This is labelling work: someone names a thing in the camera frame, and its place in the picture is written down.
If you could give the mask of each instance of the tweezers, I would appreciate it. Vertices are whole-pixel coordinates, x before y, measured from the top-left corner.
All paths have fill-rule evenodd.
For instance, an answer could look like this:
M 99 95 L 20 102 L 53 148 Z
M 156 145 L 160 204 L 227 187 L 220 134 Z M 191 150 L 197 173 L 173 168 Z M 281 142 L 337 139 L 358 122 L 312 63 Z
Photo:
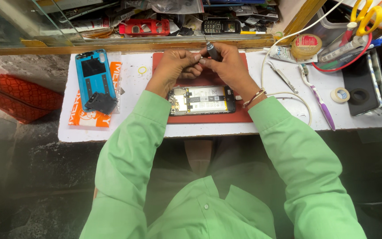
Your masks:
M 298 94 L 298 91 L 296 90 L 296 88 L 290 83 L 290 81 L 287 79 L 287 77 L 285 77 L 285 75 L 279 70 L 277 69 L 273 63 L 271 61 L 266 61 L 266 63 L 269 64 L 269 66 L 271 67 L 271 69 L 279 76 L 279 78 L 281 78 L 285 84 L 288 85 L 288 87 L 295 93 L 295 94 Z

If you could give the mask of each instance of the hand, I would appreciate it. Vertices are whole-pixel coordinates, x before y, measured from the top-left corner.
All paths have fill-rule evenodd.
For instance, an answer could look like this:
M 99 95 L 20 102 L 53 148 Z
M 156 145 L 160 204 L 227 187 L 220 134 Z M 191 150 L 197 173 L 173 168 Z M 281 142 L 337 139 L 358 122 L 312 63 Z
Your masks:
M 203 68 L 198 64 L 200 58 L 201 54 L 186 50 L 164 51 L 145 89 L 166 98 L 178 78 L 194 79 L 201 74 Z
M 209 54 L 207 48 L 204 48 L 200 51 L 200 54 L 203 56 L 200 60 L 200 64 L 217 73 L 232 90 L 241 95 L 245 102 L 251 100 L 253 96 L 260 91 L 260 88 L 248 73 L 238 49 L 235 46 L 219 42 L 214 42 L 213 45 L 223 57 L 222 62 L 207 58 Z M 266 98 L 266 95 L 263 93 L 263 95 L 252 102 L 248 108 L 251 108 L 251 106 L 256 105 L 256 103 Z

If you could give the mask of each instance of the black tape roll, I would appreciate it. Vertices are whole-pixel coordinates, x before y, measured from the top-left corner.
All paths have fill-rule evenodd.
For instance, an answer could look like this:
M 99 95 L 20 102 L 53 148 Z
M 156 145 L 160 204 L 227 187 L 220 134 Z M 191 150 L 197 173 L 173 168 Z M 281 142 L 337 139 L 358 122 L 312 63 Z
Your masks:
M 369 99 L 368 91 L 364 89 L 354 89 L 350 91 L 349 102 L 354 105 L 362 105 Z

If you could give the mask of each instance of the phone battery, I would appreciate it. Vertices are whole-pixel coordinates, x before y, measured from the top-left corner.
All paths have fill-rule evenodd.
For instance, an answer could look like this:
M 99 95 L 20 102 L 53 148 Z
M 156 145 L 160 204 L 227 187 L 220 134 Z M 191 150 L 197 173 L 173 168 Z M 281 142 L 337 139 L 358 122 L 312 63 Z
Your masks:
M 227 111 L 224 86 L 189 88 L 189 111 Z

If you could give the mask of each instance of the person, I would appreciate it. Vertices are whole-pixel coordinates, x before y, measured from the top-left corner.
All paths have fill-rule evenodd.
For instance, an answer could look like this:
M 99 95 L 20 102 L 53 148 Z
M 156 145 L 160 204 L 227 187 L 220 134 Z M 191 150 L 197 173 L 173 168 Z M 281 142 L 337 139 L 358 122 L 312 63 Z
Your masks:
M 229 156 L 250 165 L 241 173 L 233 170 L 239 166 L 230 166 L 216 177 L 196 177 L 186 183 L 181 178 L 184 171 L 165 168 L 153 175 L 153 159 L 160 157 L 156 150 L 171 109 L 166 96 L 179 77 L 196 78 L 203 66 L 217 73 L 245 102 L 261 90 L 235 46 L 218 42 L 214 46 L 221 62 L 208 58 L 207 49 L 164 52 L 132 113 L 101 150 L 95 175 L 98 193 L 80 238 L 276 238 L 267 203 L 269 169 L 263 162 L 247 162 L 246 157 L 252 157 L 247 149 L 220 144 L 218 160 Z M 247 108 L 267 156 L 287 185 L 284 209 L 294 224 L 294 237 L 366 238 L 338 178 L 341 163 L 321 137 L 273 96 L 263 94 Z M 259 144 L 253 151 L 260 151 Z M 177 145 L 170 146 L 170 154 L 179 157 Z M 178 179 L 169 181 L 170 176 Z M 234 180 L 228 182 L 229 176 Z M 152 180 L 162 183 L 150 189 Z M 169 193 L 170 186 L 179 187 Z

